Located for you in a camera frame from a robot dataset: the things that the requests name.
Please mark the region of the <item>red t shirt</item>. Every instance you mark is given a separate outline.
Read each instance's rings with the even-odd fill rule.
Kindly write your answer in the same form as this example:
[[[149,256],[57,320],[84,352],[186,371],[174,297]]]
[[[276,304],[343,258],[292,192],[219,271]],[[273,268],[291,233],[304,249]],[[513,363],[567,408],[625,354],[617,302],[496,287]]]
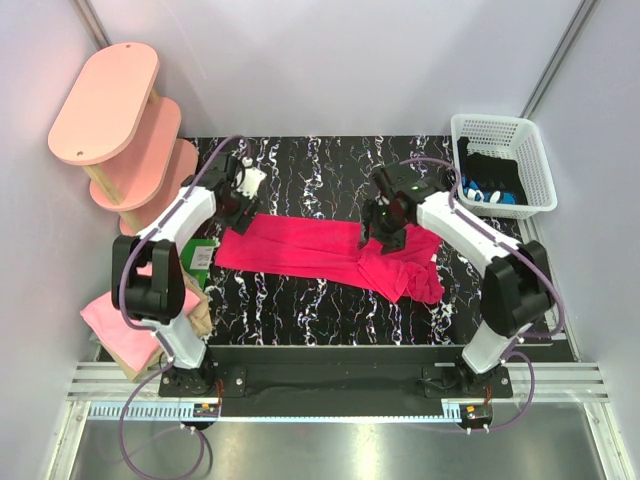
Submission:
[[[444,295],[436,257],[441,239],[406,227],[404,249],[384,254],[372,239],[358,247],[355,222],[259,214],[244,234],[226,230],[215,254],[221,268],[332,282],[373,290],[391,302],[402,297],[436,304]]]

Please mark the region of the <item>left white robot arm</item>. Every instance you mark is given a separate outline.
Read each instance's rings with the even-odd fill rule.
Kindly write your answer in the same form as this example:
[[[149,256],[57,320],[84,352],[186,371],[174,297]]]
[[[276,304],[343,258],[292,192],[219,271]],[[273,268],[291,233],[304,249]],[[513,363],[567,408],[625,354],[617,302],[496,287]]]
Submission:
[[[151,334],[164,351],[167,376],[196,396],[215,386],[214,361],[185,312],[180,255],[207,220],[245,233],[257,213],[266,173],[228,154],[215,154],[184,179],[174,200],[139,233],[112,247],[111,301],[130,329]]]

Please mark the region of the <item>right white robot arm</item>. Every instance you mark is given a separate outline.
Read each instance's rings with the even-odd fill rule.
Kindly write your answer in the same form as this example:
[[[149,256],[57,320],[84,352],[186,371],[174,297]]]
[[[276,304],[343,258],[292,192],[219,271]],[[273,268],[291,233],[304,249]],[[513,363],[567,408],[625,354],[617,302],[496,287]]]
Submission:
[[[361,207],[361,247],[376,240],[384,254],[402,251],[408,227],[420,227],[461,253],[482,280],[481,324],[441,386],[476,396],[507,352],[558,302],[546,249],[489,227],[438,180],[421,177],[403,162],[376,167],[371,180],[378,195]]]

